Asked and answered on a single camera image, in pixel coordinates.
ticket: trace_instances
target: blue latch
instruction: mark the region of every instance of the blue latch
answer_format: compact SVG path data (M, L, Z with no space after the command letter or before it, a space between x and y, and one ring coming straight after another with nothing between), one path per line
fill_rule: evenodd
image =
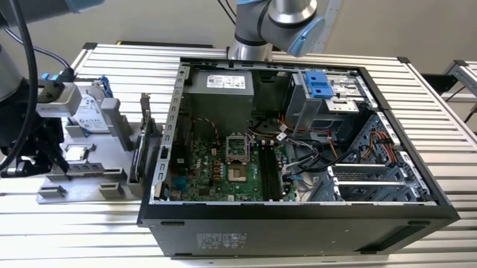
M105 95L108 98L114 98L113 96L113 91L112 91L112 86L110 86L110 80L105 75L100 78L100 80L104 82L104 87L105 87Z
M332 99L333 89L328 83L327 75L324 72L307 71L305 82L312 91L312 98Z

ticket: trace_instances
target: white wall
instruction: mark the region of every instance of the white wall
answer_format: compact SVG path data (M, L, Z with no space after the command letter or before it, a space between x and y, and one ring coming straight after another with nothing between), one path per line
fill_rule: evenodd
M327 53L407 56L422 72L477 60L477 1L345 0Z
M325 52L407 56L422 72L440 73L454 59L477 60L476 11L475 0L344 0ZM86 42L158 41L226 47L234 41L234 25L217 0L106 0L81 15L33 23L30 31L35 45L70 62ZM6 33L0 33L0 44L26 74L23 48ZM41 72L61 70L43 55L38 62Z

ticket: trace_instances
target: power supply label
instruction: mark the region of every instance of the power supply label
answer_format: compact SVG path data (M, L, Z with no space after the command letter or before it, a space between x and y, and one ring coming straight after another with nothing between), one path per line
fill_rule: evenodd
M246 77L234 75L209 75L208 87L245 89Z
M204 250L244 248L248 233L198 233L197 243Z

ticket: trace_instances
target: sticker label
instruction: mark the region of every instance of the sticker label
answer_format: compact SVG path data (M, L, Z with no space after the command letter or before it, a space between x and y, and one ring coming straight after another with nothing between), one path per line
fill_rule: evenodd
M208 87L245 89L246 77L234 75L209 75Z
M197 243L201 249L237 249L244 248L248 233L198 233Z
M283 141L287 138L287 134L283 132L280 133L280 135L277 136L277 140Z
M78 125L91 132L109 131L97 99L89 94L82 94L82 96L83 100L74 116Z
M288 129L289 129L289 127L287 126L287 124L284 124L284 125L281 126L281 131L285 132L285 130L288 130Z

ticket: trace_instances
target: metal work table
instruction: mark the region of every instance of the metal work table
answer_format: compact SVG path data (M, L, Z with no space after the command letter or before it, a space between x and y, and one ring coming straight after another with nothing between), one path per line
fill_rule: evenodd
M444 74L456 76L471 93L477 96L477 61L455 60Z
M82 50L74 66L79 78L108 75L130 122L141 120L142 92L152 93L154 118L165 122L182 56L225 58L226 53L224 49L98 45ZM0 251L0 260L22 259L6 262L22 267L138 263L164 267L475 267L477 137L413 65L399 58L313 54L297 59L281 52L276 52L275 61L368 68L463 220L389 256L172 260L150 230L137 227L141 201L38 205L42 179L3 179L0 193L7 195L0 196L0 243L9 246Z

